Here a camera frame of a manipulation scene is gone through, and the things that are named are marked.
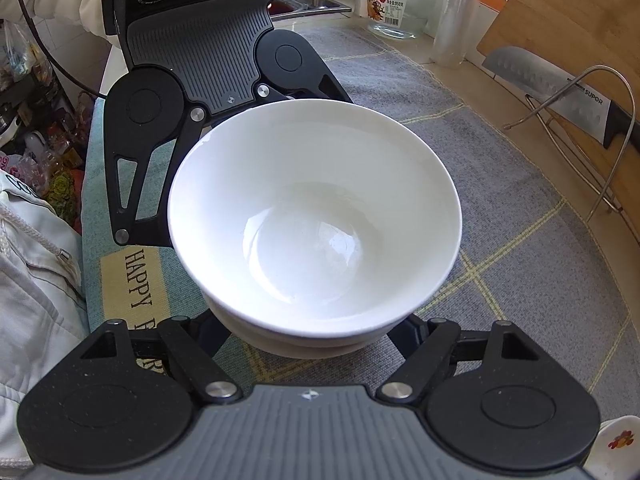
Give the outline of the white jacket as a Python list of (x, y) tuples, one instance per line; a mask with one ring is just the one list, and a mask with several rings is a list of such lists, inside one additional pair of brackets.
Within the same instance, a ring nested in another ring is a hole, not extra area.
[(81, 237), (27, 184), (1, 174), (1, 477), (32, 468), (22, 400), (89, 333)]

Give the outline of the white floral bowl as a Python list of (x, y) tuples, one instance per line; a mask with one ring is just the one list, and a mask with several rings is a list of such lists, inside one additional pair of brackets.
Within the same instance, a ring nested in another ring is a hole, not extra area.
[(261, 105), (213, 128), (177, 170), (167, 219), (207, 296), (311, 339), (370, 334), (415, 311), (462, 237), (434, 151), (395, 119), (330, 100)]
[(374, 344), (385, 336), (384, 333), (378, 333), (368, 337), (364, 341), (353, 342), (352, 344), (332, 344), (332, 346), (326, 348), (314, 348), (260, 336), (254, 330), (247, 330), (246, 328), (237, 327), (235, 330), (230, 330), (230, 332), (259, 350), (274, 354), (275, 356), (298, 360), (322, 360), (346, 356), (346, 354), (356, 352), (370, 346), (370, 344)]
[(198, 282), (224, 314), (284, 339), (369, 339), (393, 327), (434, 296), (440, 283), (373, 280), (322, 288), (267, 282)]

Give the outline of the clear plastic wrap roll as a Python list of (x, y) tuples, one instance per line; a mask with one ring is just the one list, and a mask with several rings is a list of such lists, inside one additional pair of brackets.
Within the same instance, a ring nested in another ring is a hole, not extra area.
[(463, 62), (479, 3), (480, 0), (444, 0), (431, 54), (435, 64), (453, 68)]

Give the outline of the grey checked dish mat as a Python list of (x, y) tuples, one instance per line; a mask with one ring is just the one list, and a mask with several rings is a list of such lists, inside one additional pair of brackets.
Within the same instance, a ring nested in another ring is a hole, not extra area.
[[(590, 229), (510, 141), (425, 68), (356, 27), (306, 39), (360, 105), (393, 117), (447, 166), (463, 214), (460, 256), (420, 309), (466, 330), (510, 320), (597, 400), (604, 419), (639, 411), (639, 338)], [(197, 316), (205, 300), (169, 248), (119, 247), (107, 218), (103, 113), (95, 110), (82, 187), (88, 318), (141, 328)]]

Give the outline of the white fruit plate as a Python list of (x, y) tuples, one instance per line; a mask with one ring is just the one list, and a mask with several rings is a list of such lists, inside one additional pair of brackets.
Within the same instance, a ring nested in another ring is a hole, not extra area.
[(598, 480), (634, 480), (640, 476), (640, 418), (626, 415), (601, 425), (585, 462)]

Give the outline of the black handled kitchen knife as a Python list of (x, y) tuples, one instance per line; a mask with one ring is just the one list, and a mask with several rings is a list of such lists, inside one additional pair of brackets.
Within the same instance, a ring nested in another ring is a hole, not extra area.
[[(491, 51), (483, 66), (541, 103), (574, 79), (559, 66), (520, 47)], [(630, 115), (615, 101), (583, 81), (573, 84), (549, 107), (604, 148), (609, 148), (616, 136), (623, 136), (630, 124)]]

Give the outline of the bamboo cutting board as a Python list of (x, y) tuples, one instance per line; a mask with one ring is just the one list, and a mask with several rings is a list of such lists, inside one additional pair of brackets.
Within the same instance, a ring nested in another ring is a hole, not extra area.
[[(477, 50), (488, 54), (503, 46), (523, 47), (573, 75), (596, 64), (614, 67), (629, 81), (639, 110), (639, 0), (508, 0)], [(613, 75), (597, 72), (585, 81), (631, 112), (628, 93)], [(567, 119), (553, 115), (605, 177), (620, 138), (605, 150)], [(631, 146), (620, 161), (612, 188), (626, 214), (638, 216), (639, 154)]]

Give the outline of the stainless steel sink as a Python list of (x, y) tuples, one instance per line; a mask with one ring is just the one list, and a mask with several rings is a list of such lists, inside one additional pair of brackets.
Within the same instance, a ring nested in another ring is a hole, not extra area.
[(352, 13), (352, 3), (346, 0), (273, 0), (268, 4), (271, 21), (293, 18)]

